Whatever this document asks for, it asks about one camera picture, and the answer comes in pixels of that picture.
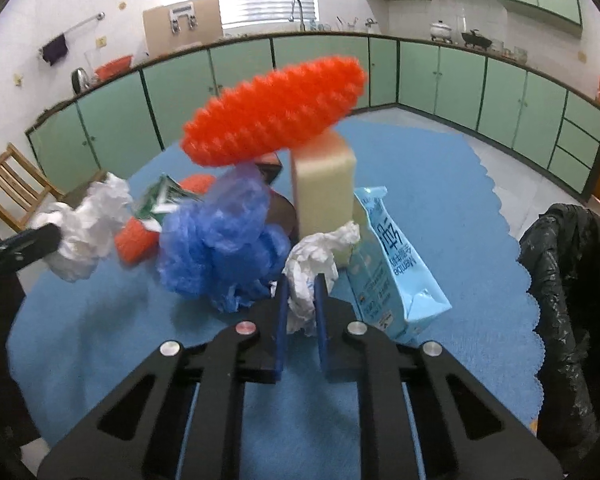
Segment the blue table mat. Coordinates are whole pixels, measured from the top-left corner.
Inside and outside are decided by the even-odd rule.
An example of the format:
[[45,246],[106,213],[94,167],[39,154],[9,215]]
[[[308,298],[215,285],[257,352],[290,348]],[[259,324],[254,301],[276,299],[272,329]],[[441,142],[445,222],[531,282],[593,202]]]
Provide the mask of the blue table mat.
[[[459,134],[355,118],[338,129],[358,160],[356,184],[386,189],[388,213],[450,300],[422,339],[532,422],[543,399],[539,310],[478,156]],[[85,281],[40,276],[12,324],[10,372],[38,432],[56,443],[160,344],[201,344],[234,322],[168,292],[152,261],[127,268],[112,257]],[[358,478],[358,393],[326,382],[313,338],[289,338],[282,379],[249,386],[244,413],[242,478]]]

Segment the dark purple hanging towel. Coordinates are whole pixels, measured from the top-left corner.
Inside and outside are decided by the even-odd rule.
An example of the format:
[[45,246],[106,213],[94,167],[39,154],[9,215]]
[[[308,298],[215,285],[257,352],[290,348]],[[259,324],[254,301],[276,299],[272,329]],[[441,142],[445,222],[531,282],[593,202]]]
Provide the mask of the dark purple hanging towel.
[[61,34],[50,40],[48,44],[42,47],[42,59],[49,66],[54,66],[68,54],[67,39],[65,34]]

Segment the white paper wad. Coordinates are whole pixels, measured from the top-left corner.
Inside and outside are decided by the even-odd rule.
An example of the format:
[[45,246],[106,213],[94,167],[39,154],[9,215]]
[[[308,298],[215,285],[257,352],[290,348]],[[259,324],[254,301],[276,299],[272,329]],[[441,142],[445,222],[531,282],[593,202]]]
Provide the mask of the white paper wad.
[[114,248],[114,236],[130,218],[128,182],[111,172],[90,184],[79,206],[51,203],[36,214],[31,229],[54,224],[60,229],[58,248],[44,258],[48,268],[66,282],[86,280]]

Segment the green white crushed carton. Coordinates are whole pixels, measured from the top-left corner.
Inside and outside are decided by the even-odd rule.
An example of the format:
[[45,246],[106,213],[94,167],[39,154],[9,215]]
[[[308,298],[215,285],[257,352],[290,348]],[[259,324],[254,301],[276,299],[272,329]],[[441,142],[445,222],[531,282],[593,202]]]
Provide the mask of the green white crushed carton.
[[180,208],[181,203],[201,200],[201,195],[187,191],[178,182],[162,174],[138,200],[133,203],[132,213],[140,222],[158,222]]

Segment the black wok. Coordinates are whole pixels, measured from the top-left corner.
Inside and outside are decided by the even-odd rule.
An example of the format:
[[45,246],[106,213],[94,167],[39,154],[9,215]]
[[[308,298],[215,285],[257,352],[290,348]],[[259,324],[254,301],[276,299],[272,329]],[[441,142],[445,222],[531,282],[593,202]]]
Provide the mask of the black wok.
[[486,51],[492,46],[492,41],[481,35],[477,29],[471,29],[469,32],[462,32],[462,38],[466,48],[477,48]]

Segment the red plastic basin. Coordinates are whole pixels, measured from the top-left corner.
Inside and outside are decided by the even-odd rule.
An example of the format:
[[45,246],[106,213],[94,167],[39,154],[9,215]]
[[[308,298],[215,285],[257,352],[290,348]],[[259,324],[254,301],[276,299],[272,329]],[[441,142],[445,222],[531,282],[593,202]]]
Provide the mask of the red plastic basin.
[[102,66],[99,66],[95,70],[95,74],[99,81],[108,80],[114,76],[117,76],[131,67],[132,55],[125,55],[122,58],[116,58]]

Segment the brown cardboard panel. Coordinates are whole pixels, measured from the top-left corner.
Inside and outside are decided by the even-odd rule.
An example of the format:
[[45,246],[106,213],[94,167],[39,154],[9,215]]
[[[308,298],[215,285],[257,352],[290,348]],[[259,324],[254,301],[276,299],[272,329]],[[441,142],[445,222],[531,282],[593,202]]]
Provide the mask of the brown cardboard panel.
[[187,0],[143,12],[151,58],[190,47],[212,44],[223,37],[220,0]]

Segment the blue plastic bag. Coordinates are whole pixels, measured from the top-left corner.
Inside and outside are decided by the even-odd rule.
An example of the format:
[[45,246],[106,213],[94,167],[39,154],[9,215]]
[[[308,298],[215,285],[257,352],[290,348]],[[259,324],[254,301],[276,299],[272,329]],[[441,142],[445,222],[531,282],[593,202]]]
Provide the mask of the blue plastic bag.
[[252,162],[217,178],[201,200],[166,215],[157,271],[170,292],[206,298],[234,313],[271,296],[290,252],[281,226],[266,221],[271,189]]

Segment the light blue milk carton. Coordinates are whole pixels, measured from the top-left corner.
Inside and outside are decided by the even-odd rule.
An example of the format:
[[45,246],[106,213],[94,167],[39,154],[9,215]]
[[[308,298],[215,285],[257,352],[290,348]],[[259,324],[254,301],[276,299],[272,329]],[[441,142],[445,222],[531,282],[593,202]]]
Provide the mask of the light blue milk carton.
[[388,213],[386,195],[383,186],[354,190],[360,240],[351,252],[348,278],[358,317],[394,340],[409,342],[452,306]]

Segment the orange foam net sleeve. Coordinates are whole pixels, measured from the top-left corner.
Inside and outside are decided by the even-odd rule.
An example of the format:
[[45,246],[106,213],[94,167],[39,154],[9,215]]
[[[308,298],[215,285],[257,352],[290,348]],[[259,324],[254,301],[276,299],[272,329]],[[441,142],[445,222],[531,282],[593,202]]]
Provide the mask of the orange foam net sleeve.
[[209,99],[183,125],[181,149],[222,167],[298,148],[347,116],[366,71],[353,56],[323,56],[255,76]]

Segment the cream yellow sponge block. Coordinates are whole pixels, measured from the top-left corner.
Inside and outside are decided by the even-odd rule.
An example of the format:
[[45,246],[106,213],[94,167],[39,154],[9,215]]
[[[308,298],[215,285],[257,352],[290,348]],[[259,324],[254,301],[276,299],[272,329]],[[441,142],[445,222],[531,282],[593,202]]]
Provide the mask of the cream yellow sponge block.
[[326,129],[290,151],[299,236],[336,231],[352,219],[356,157],[347,140]]

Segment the wall towel rail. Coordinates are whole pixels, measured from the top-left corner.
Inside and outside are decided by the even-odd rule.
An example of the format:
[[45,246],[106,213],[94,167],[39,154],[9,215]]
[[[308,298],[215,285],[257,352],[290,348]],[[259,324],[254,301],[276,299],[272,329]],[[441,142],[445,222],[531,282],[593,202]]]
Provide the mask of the wall towel rail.
[[[83,26],[85,26],[87,24],[90,24],[91,22],[100,22],[104,18],[106,18],[106,13],[104,11],[100,11],[97,14],[94,14],[94,15],[90,16],[89,18],[86,18],[85,20],[80,21],[79,23],[76,23],[76,24],[72,25],[71,27],[66,28],[65,30],[63,30],[62,32],[60,32],[58,34],[58,37],[60,37],[60,36],[67,36],[67,35],[70,34],[70,32],[74,32],[75,30],[77,30],[77,29],[79,29],[79,28],[81,28],[81,27],[83,27]],[[38,49],[38,55],[42,55],[43,54],[43,49],[48,44],[51,44],[55,39],[56,39],[56,36],[53,36],[52,39],[47,40],[46,43],[43,44],[42,47],[40,47]]]

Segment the kitchen faucet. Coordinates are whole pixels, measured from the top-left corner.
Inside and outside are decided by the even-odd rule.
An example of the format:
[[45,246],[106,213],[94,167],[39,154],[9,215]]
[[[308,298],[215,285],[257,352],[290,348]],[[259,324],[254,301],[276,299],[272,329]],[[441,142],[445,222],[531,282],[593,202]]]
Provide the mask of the kitchen faucet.
[[304,13],[301,0],[291,0],[291,11],[288,21],[294,22],[296,14],[299,14],[299,30],[300,32],[306,31],[306,23],[304,22]]

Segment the white tissue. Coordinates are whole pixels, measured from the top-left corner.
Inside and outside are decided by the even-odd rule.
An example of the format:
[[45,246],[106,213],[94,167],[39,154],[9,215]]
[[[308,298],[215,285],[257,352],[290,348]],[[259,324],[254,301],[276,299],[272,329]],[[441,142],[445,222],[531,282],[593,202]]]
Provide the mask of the white tissue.
[[339,278],[337,256],[349,257],[360,241],[360,227],[349,221],[335,231],[303,237],[291,249],[283,268],[289,285],[287,333],[316,332],[314,282],[323,274],[330,292]]

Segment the wooden chair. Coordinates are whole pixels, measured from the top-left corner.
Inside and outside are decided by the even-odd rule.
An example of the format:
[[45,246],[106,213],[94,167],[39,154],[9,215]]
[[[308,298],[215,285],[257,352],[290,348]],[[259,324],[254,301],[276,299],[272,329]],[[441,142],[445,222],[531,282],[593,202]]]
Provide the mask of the wooden chair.
[[0,154],[0,190],[20,209],[16,214],[0,202],[0,219],[16,233],[28,226],[47,197],[65,196],[12,143]]

